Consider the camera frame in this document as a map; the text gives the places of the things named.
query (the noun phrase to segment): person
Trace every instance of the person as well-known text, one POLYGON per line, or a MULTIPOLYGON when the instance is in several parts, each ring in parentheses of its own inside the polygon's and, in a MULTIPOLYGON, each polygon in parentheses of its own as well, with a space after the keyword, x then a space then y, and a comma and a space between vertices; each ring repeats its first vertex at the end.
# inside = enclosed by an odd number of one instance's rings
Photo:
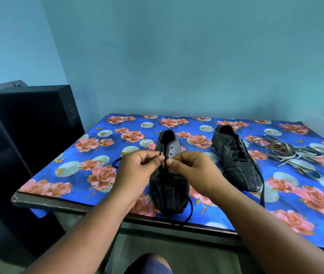
MULTIPOLYGON (((147 150, 123 156, 107 196, 24 273, 94 274, 124 217, 164 159, 147 150)), ((324 273, 324 251, 232 186, 203 152, 182 152, 166 164, 227 215, 265 273, 324 273)), ((172 272, 164 258, 146 254, 126 273, 172 272)))

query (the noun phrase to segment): blue shorts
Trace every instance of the blue shorts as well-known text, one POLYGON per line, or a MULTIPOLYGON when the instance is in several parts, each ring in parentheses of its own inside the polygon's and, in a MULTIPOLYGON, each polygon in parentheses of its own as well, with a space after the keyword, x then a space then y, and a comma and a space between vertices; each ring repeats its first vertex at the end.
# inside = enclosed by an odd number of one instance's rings
POLYGON ((124 274, 172 274, 172 271, 163 263, 153 258, 152 253, 148 253, 133 262, 124 274))

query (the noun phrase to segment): wall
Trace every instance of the wall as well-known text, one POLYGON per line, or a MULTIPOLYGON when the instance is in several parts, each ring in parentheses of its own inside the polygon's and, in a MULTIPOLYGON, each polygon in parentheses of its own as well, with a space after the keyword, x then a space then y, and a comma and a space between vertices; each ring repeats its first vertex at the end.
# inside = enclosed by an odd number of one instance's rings
POLYGON ((43 0, 85 128, 324 113, 324 0, 43 0))
POLYGON ((41 0, 0 0, 0 83, 67 84, 41 0))

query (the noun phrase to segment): person's left hand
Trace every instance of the person's left hand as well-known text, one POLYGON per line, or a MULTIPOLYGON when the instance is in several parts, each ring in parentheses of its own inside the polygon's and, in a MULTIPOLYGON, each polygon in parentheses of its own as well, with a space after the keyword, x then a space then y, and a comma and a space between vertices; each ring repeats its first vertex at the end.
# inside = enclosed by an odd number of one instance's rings
POLYGON ((124 155, 110 193, 122 194, 125 201, 134 205, 152 173, 163 164, 164 155, 158 151, 139 150, 124 155))

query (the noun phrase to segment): blue tablecloth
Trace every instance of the blue tablecloth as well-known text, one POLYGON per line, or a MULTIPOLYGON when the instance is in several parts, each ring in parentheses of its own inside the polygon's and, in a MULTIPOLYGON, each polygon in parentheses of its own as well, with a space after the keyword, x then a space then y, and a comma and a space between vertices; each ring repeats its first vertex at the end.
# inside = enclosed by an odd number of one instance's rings
MULTIPOLYGON (((192 118, 156 115, 104 117, 94 128, 65 150, 19 191, 96 205, 110 191, 115 171, 111 164, 120 156, 138 149, 154 149, 159 133, 173 129, 183 150, 205 152, 219 167, 211 139, 218 124, 230 124, 244 139, 265 178, 266 209, 292 230, 319 247, 324 247, 324 139, 300 122, 244 119, 192 118), (294 146, 311 146, 323 153, 318 163, 298 163, 315 168, 320 181, 311 180, 292 166, 279 166, 265 155, 267 149, 253 144, 253 138, 271 134, 294 146)), ((62 138, 49 142, 50 148, 62 138)), ((245 193, 259 202, 260 193, 245 193)), ((208 198, 190 190, 193 214, 189 222, 234 230, 226 215, 208 198)), ((138 199, 132 213, 164 218, 150 197, 149 188, 138 199)), ((184 221, 188 206, 175 220, 184 221)))

